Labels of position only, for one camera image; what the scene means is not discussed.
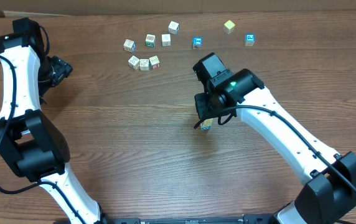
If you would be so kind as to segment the wooden block yellow K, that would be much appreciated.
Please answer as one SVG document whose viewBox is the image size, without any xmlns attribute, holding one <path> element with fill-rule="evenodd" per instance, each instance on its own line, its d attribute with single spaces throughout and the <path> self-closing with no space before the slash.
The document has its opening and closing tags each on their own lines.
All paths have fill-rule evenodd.
<svg viewBox="0 0 356 224">
<path fill-rule="evenodd" d="M 208 131 L 212 127 L 212 124 L 213 124 L 213 118 L 206 119 L 200 124 L 200 129 L 202 131 Z"/>
</svg>

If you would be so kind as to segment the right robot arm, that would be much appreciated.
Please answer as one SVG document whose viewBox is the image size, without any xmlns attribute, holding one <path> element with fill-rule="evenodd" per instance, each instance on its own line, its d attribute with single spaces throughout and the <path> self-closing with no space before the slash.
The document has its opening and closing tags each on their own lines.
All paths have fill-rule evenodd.
<svg viewBox="0 0 356 224">
<path fill-rule="evenodd" d="M 215 53 L 193 70 L 204 86 L 194 96 L 200 126 L 233 117 L 268 141 L 294 171 L 303 188 L 274 214 L 244 215 L 244 223 L 340 223 L 356 207 L 356 154 L 341 155 L 296 121 L 249 69 L 233 73 Z"/>
</svg>

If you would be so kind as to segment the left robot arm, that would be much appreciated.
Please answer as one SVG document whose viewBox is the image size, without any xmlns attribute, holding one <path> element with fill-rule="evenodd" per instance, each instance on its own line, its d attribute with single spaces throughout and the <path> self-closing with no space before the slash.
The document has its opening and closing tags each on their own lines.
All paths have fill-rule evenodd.
<svg viewBox="0 0 356 224">
<path fill-rule="evenodd" d="M 109 223 L 73 173 L 63 134 L 41 110 L 44 93 L 73 68 L 57 56 L 49 57 L 49 37 L 36 21 L 25 17 L 12 26 L 11 34 L 0 36 L 0 156 L 17 177 L 31 184 L 18 190 L 0 186 L 0 192 L 19 194 L 39 186 L 59 204 L 69 223 Z"/>
</svg>

